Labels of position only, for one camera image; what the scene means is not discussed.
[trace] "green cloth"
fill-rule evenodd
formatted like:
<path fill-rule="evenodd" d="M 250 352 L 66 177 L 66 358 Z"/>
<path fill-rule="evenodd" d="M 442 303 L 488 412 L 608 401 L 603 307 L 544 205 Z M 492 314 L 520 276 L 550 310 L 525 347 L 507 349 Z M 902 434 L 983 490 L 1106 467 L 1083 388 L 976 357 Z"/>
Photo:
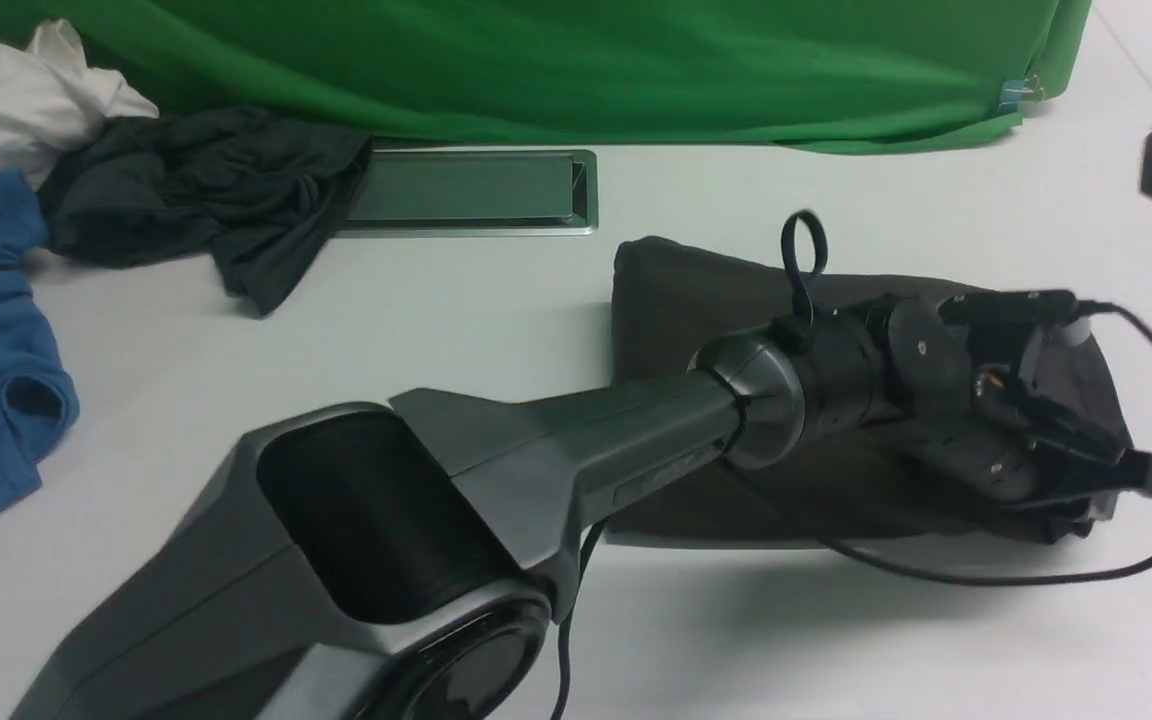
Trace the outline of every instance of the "green cloth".
<path fill-rule="evenodd" d="M 412 141 L 977 145 L 1069 82 L 1091 0 L 0 0 L 161 108 L 259 103 Z"/>

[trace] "white cloth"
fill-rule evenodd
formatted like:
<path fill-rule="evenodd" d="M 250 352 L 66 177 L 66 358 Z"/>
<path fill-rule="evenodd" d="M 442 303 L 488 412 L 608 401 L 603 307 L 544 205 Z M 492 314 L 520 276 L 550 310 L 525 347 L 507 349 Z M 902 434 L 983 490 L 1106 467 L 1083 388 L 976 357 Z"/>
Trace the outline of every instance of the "white cloth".
<path fill-rule="evenodd" d="M 122 73 L 88 68 L 68 20 L 50 20 L 24 51 L 0 45 L 0 170 L 37 188 L 56 159 L 96 141 L 108 118 L 157 118 Z"/>

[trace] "gray plastic housing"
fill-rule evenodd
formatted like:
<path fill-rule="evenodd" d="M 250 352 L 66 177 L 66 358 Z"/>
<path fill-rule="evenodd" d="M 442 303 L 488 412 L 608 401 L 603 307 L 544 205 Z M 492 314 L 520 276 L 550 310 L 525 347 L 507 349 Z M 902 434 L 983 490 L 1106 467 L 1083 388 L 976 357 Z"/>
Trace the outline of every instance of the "gray plastic housing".
<path fill-rule="evenodd" d="M 502 578 L 410 623 L 348 616 L 256 482 L 274 439 L 382 406 L 317 410 L 243 435 L 168 543 L 52 653 L 14 720 L 353 719 L 408 657 L 507 602 Z"/>
<path fill-rule="evenodd" d="M 722 456 L 741 429 L 703 370 L 516 406 L 435 389 L 389 402 L 556 621 L 579 589 L 581 530 Z"/>

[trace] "robotic arm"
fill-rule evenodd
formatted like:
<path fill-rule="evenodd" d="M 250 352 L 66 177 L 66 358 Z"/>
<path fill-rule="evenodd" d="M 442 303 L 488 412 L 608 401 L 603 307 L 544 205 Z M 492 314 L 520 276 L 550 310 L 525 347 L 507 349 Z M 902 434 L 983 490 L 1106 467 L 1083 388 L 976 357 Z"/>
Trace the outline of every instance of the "robotic arm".
<path fill-rule="evenodd" d="M 520 406 L 416 389 L 256 430 L 13 717 L 482 719 L 570 614 L 582 529 L 846 430 L 1089 528 L 1152 497 L 1152 455 L 1030 382 L 1086 313 L 1069 291 L 881 297 L 718 338 L 653 382 Z"/>

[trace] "black wire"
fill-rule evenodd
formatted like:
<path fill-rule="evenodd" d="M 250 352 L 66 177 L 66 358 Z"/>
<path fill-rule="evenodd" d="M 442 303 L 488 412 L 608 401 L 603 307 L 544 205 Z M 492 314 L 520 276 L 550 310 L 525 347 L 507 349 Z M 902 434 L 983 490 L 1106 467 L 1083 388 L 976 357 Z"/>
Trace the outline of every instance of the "black wire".
<path fill-rule="evenodd" d="M 1123 316 L 1127 323 L 1131 323 L 1132 326 L 1143 334 L 1149 342 L 1152 343 L 1152 331 L 1146 324 L 1144 324 L 1138 316 L 1135 316 L 1132 311 L 1126 310 L 1123 306 L 1117 306 L 1112 304 L 1112 302 L 1084 302 L 1084 308 L 1087 310 L 1085 314 L 1101 314 L 1101 313 L 1114 313 Z M 753 480 L 749 478 L 749 475 L 744 470 L 741 470 L 734 465 L 729 460 L 723 457 L 719 461 L 719 464 L 727 470 L 727 473 L 736 480 L 745 492 L 749 493 L 756 501 L 765 506 L 765 509 L 773 511 L 786 523 L 794 525 L 795 529 L 806 530 L 810 533 L 810 523 L 804 523 L 803 520 L 797 518 L 794 511 L 787 509 L 787 507 L 778 505 L 764 493 L 761 488 L 756 486 Z M 855 547 L 849 546 L 843 541 L 836 541 L 836 539 L 831 539 L 827 537 L 814 537 L 814 541 L 820 543 L 824 547 L 835 551 L 839 555 L 850 558 L 851 560 L 858 561 L 862 564 L 869 564 L 870 568 L 876 568 L 878 570 L 885 570 L 895 575 L 901 575 L 904 578 L 915 579 L 929 579 L 933 583 L 945 583 L 952 585 L 967 585 L 967 588 L 1031 588 L 1032 585 L 1061 585 L 1070 583 L 1094 583 L 1102 582 L 1102 579 L 1121 579 L 1129 578 L 1132 575 L 1144 573 L 1152 568 L 1152 555 L 1139 561 L 1134 562 L 1134 564 L 1126 564 L 1123 568 L 1116 568 L 1114 570 L 1098 570 L 1094 573 L 1068 573 L 1061 575 L 1041 575 L 1041 577 L 1036 578 L 975 578 L 969 577 L 969 575 L 952 575 L 948 573 L 937 573 L 934 570 L 920 570 L 918 568 L 908 568 L 904 564 L 897 564 L 897 562 L 892 562 L 890 560 L 882 560 L 881 558 L 874 558 L 869 555 L 867 552 L 861 552 Z"/>
<path fill-rule="evenodd" d="M 585 579 L 585 568 L 589 567 L 589 559 L 594 554 L 594 546 L 598 538 L 602 537 L 602 530 L 607 528 L 607 520 L 599 520 L 590 525 L 585 543 L 579 546 L 579 578 Z M 573 691 L 573 615 L 575 607 L 563 617 L 558 626 L 558 700 L 554 702 L 554 711 L 550 714 L 550 720 L 562 720 L 563 712 L 567 711 L 567 697 Z"/>

